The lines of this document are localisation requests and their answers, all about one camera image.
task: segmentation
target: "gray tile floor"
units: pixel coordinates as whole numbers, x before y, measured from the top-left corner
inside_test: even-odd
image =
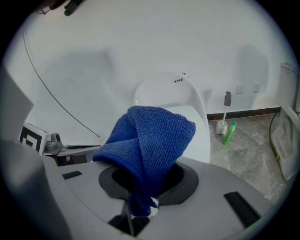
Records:
[[[276,203],[286,188],[279,162],[269,141],[269,126],[274,115],[227,119],[228,127],[236,120],[237,127],[227,146],[222,144],[224,135],[216,134],[217,120],[209,121],[210,163],[223,167],[260,191]],[[278,116],[272,124],[275,130]]]

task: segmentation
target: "blue towel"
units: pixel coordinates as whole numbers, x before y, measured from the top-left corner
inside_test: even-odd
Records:
[[[195,123],[160,107],[133,106],[116,123],[93,161],[110,159],[133,177],[131,214],[148,216],[151,197],[158,198],[167,174],[192,140]]]

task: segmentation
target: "wall outlet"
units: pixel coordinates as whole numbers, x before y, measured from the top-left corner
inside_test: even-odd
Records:
[[[244,91],[244,85],[243,84],[238,84],[236,87],[236,93],[241,94]]]
[[[254,83],[253,92],[259,92],[260,89],[261,89],[261,85],[259,83]]]

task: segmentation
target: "green bottle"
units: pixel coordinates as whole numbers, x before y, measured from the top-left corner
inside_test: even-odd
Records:
[[[225,139],[223,140],[223,145],[227,145],[229,143],[231,136],[235,131],[235,126],[236,126],[236,120],[234,120],[232,125],[230,126],[228,133],[227,133]]]

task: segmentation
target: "toilet brush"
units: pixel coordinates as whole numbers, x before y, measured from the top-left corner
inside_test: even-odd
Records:
[[[217,134],[225,135],[227,132],[228,125],[227,125],[227,122],[225,122],[225,117],[226,117],[226,113],[227,113],[227,108],[230,106],[230,104],[231,104],[231,93],[226,92],[225,100],[224,100],[225,111],[224,111],[224,115],[223,115],[223,120],[220,120],[217,122],[217,126],[216,126]]]

